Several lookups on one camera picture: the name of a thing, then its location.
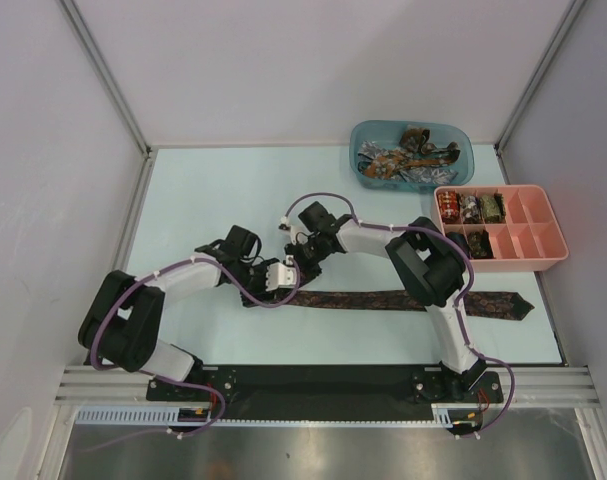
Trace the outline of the dark brown paisley tie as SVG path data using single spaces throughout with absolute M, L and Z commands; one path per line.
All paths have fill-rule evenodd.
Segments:
M 329 292 L 299 290 L 288 305 L 333 310 L 425 311 L 425 307 L 404 290 Z M 468 316 L 521 321 L 534 306 L 517 292 L 471 291 L 463 298 Z

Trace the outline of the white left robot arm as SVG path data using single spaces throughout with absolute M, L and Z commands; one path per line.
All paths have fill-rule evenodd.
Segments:
M 274 294 L 299 286 L 290 258 L 257 262 L 260 238 L 239 226 L 227 236 L 195 249 L 187 259 L 135 277 L 122 270 L 103 280 L 78 333 L 97 370 L 121 368 L 169 379 L 180 398 L 197 397 L 204 387 L 201 361 L 159 339 L 164 310 L 197 292 L 225 284 L 238 288 L 243 299 L 274 308 Z

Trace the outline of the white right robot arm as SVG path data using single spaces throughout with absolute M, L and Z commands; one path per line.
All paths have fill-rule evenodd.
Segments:
M 387 259 L 405 291 L 429 314 L 440 344 L 444 388 L 456 401 L 467 401 L 480 389 L 487 360 L 468 331 L 464 297 L 474 280 L 469 258 L 426 217 L 407 226 L 378 225 L 355 215 L 339 218 L 312 203 L 299 214 L 298 227 L 287 215 L 279 229 L 290 242 L 286 252 L 302 273 L 312 276 L 333 254 L 368 254 Z

